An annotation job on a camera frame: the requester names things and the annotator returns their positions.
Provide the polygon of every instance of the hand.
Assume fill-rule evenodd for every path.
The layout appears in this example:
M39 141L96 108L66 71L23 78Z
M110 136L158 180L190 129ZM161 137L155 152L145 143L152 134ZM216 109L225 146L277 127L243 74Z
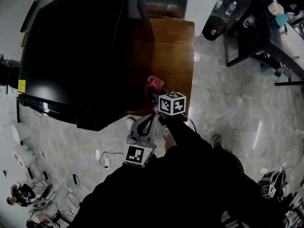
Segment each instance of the hand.
M166 120L166 119L167 119L167 117L169 116L169 115L167 115L167 114L165 114L165 113L162 113L162 112L161 112L161 114L160 114L160 115L161 115L161 117L162 117L164 120Z

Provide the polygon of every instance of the black chair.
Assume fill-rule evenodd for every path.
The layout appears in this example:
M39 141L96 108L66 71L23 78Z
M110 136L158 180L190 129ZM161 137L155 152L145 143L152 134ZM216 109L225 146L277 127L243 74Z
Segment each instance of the black chair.
M0 64L0 85L18 89L20 67Z

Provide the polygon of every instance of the wooden tabletop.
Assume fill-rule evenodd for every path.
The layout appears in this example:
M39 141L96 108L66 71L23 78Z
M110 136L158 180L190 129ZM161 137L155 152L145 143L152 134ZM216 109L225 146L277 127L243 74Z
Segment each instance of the wooden tabletop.
M194 63L194 23L176 19L150 19L150 22L154 43L138 40L132 43L129 56L136 59L136 63L133 62L134 78L153 75L165 82L164 88L181 92L187 97L188 114Z

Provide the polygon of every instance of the yellow label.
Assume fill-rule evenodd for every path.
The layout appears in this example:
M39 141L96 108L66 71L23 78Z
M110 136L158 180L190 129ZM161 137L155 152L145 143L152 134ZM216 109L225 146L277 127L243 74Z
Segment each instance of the yellow label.
M25 80L19 80L18 91L25 93Z

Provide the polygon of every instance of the gray tile floor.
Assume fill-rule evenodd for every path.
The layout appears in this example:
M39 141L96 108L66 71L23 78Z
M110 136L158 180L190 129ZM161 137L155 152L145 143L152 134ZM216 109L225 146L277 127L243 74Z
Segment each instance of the gray tile floor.
M245 173L257 181L262 177L259 172L262 167L275 170L284 161L286 166L295 165L301 157L304 135L296 135L294 131L304 130L301 88L275 87L277 78L262 75L259 63L253 59L227 68L225 45L229 45L229 57L236 56L236 45L233 41L227 44L224 36L212 42L203 36L196 38L195 50L201 59L194 65L189 117L207 141L214 133L221 134L223 146L241 160ZM102 152L102 148L86 130L80 129L79 135L92 162L80 146L75 125L47 116L39 118L27 107L21 107L20 111L22 121L31 129L31 137L25 142L35 149L38 157L34 171L46 170L55 185L67 182L76 194L74 202L82 200L90 190L74 185L73 173L93 189L122 164L121 155L112 155L111 168L101 167L95 150ZM158 126L157 156L164 155L162 131ZM106 151L122 152L128 129L124 118L91 133ZM287 170L292 189L303 175L304 161Z

